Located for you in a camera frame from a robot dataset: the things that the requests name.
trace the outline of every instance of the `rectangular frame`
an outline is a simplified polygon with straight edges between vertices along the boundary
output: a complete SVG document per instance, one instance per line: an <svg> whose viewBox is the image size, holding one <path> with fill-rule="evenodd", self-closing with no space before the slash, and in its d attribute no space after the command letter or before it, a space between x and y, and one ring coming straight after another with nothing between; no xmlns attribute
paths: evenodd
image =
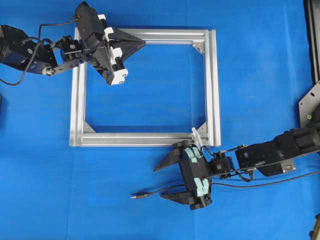
<svg viewBox="0 0 320 240"><path fill-rule="evenodd" d="M216 31L200 29L120 29L147 44L192 45L204 58L206 122L197 129L204 145L221 145ZM80 39L77 28L75 39ZM191 133L97 133L86 122L87 63L72 72L70 146L155 147L191 140Z"/></svg>

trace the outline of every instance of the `white plastic part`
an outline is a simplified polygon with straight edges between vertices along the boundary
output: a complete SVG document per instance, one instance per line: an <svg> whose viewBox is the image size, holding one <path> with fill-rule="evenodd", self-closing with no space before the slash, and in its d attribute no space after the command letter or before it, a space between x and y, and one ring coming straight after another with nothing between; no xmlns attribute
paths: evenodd
<svg viewBox="0 0 320 240"><path fill-rule="evenodd" d="M112 27L107 27L106 29L104 29L104 37L105 39L109 42L109 34L113 34L114 30L112 29Z"/></svg>
<svg viewBox="0 0 320 240"><path fill-rule="evenodd" d="M128 70L121 69L118 71L114 71L114 79L111 83L111 85L117 85L117 84L122 84L125 81L125 77L128 75Z"/></svg>
<svg viewBox="0 0 320 240"><path fill-rule="evenodd" d="M104 15L104 14L99 14L98 15L98 18L101 20L101 19L104 19L104 20L106 20L106 15Z"/></svg>
<svg viewBox="0 0 320 240"><path fill-rule="evenodd" d="M194 145L196 145L196 147L198 148L198 150L201 150L201 147L203 146L202 143L202 139L201 139L201 135L200 133L196 130L195 127L193 127L192 129L192 139L194 141Z"/></svg>
<svg viewBox="0 0 320 240"><path fill-rule="evenodd" d="M111 62L111 65L115 65L117 64L116 63L116 58L121 58L122 57L122 50L120 47L117 47L117 48L113 48L113 47L110 47L110 62Z"/></svg>

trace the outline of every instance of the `black cable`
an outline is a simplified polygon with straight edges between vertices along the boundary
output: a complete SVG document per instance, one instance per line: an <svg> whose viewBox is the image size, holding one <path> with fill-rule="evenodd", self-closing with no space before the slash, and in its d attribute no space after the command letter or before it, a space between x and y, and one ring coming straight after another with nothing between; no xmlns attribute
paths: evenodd
<svg viewBox="0 0 320 240"><path fill-rule="evenodd" d="M137 192L136 194L133 194L132 195L132 199L143 199L143 198L146 198L146 197L149 197L153 194L157 194L157 193L160 193L160 192L164 192L164 191L167 191L169 189L173 189L173 188L177 188L177 187L183 187L185 186L184 184L178 184L178 185L173 185L173 186L168 186L168 187L165 187L165 188L161 188L157 191L150 191L150 192Z"/></svg>
<svg viewBox="0 0 320 240"><path fill-rule="evenodd" d="M245 181L245 182L247 182L247 183L251 182L251 181L254 179L254 171L250 171L250 172L249 172L250 178L246 178L246 177L242 176L243 173L240 173L240 172L238 172L238 171L234 171L234 172L235 172L243 181Z"/></svg>
<svg viewBox="0 0 320 240"><path fill-rule="evenodd" d="M210 151L209 147L206 146L206 145L203 145L203 146L200 148L200 152L201 152L202 155L204 154L204 153L203 153L203 148L205 148L205 149L208 151L208 153L209 153L211 156L214 157L213 153Z"/></svg>
<svg viewBox="0 0 320 240"><path fill-rule="evenodd" d="M21 43L24 44L24 43L29 42L29 41L31 41L31 40L38 40L38 38L35 37L35 36L30 36L30 37L28 37L28 38L26 38L26 39L23 39L23 40L21 41Z"/></svg>
<svg viewBox="0 0 320 240"><path fill-rule="evenodd" d="M295 177L291 177L288 179L284 179L284 180L280 180L280 181L273 181L273 182L268 182L268 183L262 183L262 184L256 184L256 185L231 185L231 184L225 184L225 183L220 183L220 182L212 182L212 185L218 185L218 186L224 186L224 187L229 187L229 188L236 188L236 189L249 189L249 188L258 188L258 187L264 187L264 186L269 186L269 185L275 185L275 184L282 184L285 182L289 182L292 180L296 180L296 179L300 179L303 177L307 177L307 176L311 176L311 175L315 175L315 174L320 174L320 170L317 171L312 171L303 175L299 175L299 176L295 176ZM132 199L143 199L146 197L149 197L153 194L159 193L159 192L163 192L169 189L173 189L173 188L177 188L177 187L182 187L185 186L184 184L178 184L178 185L173 185L173 186L169 186L169 187L165 187L162 189L159 189L157 191L151 191L151 192L138 192L134 195L132 195Z"/></svg>
<svg viewBox="0 0 320 240"><path fill-rule="evenodd" d="M31 41L31 40L38 40L38 38L35 37L35 36L31 36L31 37L29 37L29 38L23 39L23 40L21 41L21 43L24 44L24 43L26 43L26 42L28 42L28 41ZM41 42L42 42L42 43L47 42L48 44L52 44L52 43L53 43L53 41L51 41L49 38L44 38L44 39L42 39Z"/></svg>
<svg viewBox="0 0 320 240"><path fill-rule="evenodd" d="M289 182L289 181L292 181L292 180L300 179L300 178L311 176L311 175L315 175L315 174L320 174L320 170L312 171L312 172L309 172L309 173L306 173L306 174L303 174L303 175L291 177L291 178L280 180L280 181L273 181L273 182L256 184L256 185L239 186L239 185L231 185L231 184L225 184L225 183L220 183L220 182L212 182L212 184L213 185L224 186L224 187L236 188L236 189L248 189L248 188L258 188L258 187L264 187L264 186L275 185L275 184L282 184L282 183L285 183L285 182Z"/></svg>
<svg viewBox="0 0 320 240"><path fill-rule="evenodd" d="M169 190L169 189L173 189L173 188L177 188L177 187L183 187L183 186L184 186L184 184L178 184L178 185L168 186L168 187L159 189L159 190L157 190L157 191L151 191L151 192L149 192L149 193L150 193L150 194L157 194L157 193L160 193L160 192L167 191L167 190Z"/></svg>
<svg viewBox="0 0 320 240"><path fill-rule="evenodd" d="M66 21L66 22L62 22L62 23L40 24L40 26L39 26L39 31L38 31L38 38L37 38L38 42L37 42L37 44L36 44L35 47L34 47L33 54L32 54L32 56L31 56L31 58L30 58L30 61L29 61L29 63L27 64L27 66L25 67L25 69L24 69L24 71L23 71L23 74L21 75L20 79L19 79L17 82L15 82L15 83L10 83L10 82L4 81L4 80L2 80L2 79L0 78L0 82L3 82L4 84L7 84L7 85L9 85L9 86L17 86L17 85L19 85L19 84L22 82L22 80L24 79L24 77L25 77L25 75L26 75L26 73L27 73L30 65L31 65L31 64L33 63L33 61L34 61L34 58L35 58L35 56L36 56L36 53L37 53L37 51L38 51L39 46L40 46L40 45L43 45L43 42L41 41L41 30L42 30L42 27L45 27L45 26L62 26L62 25L70 24L70 23L72 23L72 22L74 22L74 21L77 21L77 20L78 20L78 18L74 18L74 19L72 19L72 20L70 20L70 21Z"/></svg>

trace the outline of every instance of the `screw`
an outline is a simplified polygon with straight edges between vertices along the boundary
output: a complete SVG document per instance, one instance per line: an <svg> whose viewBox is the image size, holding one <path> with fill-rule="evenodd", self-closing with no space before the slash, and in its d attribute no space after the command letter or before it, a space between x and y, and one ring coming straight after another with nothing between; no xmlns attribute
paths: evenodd
<svg viewBox="0 0 320 240"><path fill-rule="evenodd" d="M47 68L47 69L46 69L46 74L47 74L48 76L51 76L53 73L54 73L54 69L53 69L53 68Z"/></svg>

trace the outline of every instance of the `blue fabric surface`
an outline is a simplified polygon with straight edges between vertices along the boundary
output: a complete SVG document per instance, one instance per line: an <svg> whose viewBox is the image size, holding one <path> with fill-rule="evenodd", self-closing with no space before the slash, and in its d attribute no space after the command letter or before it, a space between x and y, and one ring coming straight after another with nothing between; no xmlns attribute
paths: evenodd
<svg viewBox="0 0 320 240"><path fill-rule="evenodd" d="M72 18L79 1L1 1L0 23L36 36L40 23ZM104 1L89 4L118 27L216 29L222 147L271 140L299 126L297 102L312 87L302 0ZM45 28L57 40L74 25ZM125 62L126 83L106 86L89 68L87 121L99 131L184 132L205 119L201 55L188 46L147 46ZM20 76L0 65L0 77ZM72 73L27 74L0 84L0 239L304 240L320 212L320 177L277 186L214 186L214 204L190 211L135 191L182 181L177 166L153 173L170 150L69 147ZM319 155L296 160L320 168ZM237 179L224 181L242 184Z"/></svg>

